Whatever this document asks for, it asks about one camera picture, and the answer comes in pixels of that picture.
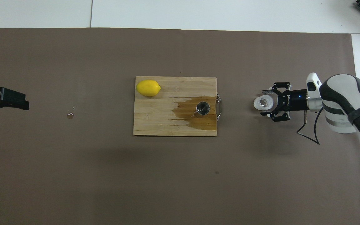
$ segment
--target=metal handle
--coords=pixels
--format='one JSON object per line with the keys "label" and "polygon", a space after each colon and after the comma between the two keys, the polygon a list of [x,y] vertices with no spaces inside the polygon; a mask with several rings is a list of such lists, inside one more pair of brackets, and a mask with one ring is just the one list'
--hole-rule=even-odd
{"label": "metal handle", "polygon": [[219,121],[220,114],[222,113],[222,100],[219,97],[219,94],[216,93],[216,105],[219,104],[219,114],[216,112],[216,118]]}

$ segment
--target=metal cup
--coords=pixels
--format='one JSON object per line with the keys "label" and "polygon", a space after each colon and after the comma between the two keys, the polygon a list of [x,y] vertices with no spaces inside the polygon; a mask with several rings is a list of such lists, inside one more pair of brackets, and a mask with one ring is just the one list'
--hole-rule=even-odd
{"label": "metal cup", "polygon": [[200,102],[197,104],[196,111],[193,117],[201,118],[208,114],[210,111],[210,105],[207,102]]}

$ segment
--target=white floor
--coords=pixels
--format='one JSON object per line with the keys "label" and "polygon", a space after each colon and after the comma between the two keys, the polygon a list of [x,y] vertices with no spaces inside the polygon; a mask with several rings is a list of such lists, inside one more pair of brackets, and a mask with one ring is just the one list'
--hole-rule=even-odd
{"label": "white floor", "polygon": [[354,0],[0,0],[0,28],[126,27],[351,33],[360,78]]}

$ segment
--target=cutting board handle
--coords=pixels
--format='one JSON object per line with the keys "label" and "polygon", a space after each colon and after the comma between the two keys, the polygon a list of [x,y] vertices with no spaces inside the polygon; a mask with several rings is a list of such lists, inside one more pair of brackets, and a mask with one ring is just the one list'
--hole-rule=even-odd
{"label": "cutting board handle", "polygon": [[222,113],[222,100],[220,99],[219,94],[216,93],[216,108],[218,108],[218,106],[219,106],[219,113],[216,110],[216,118],[219,121],[220,114]]}

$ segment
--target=water droplet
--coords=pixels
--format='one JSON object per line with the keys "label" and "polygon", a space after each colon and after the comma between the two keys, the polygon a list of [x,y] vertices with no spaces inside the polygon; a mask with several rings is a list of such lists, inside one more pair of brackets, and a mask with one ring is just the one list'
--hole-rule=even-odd
{"label": "water droplet", "polygon": [[67,114],[68,119],[71,120],[71,119],[73,119],[73,117],[74,117],[74,114],[72,112]]}

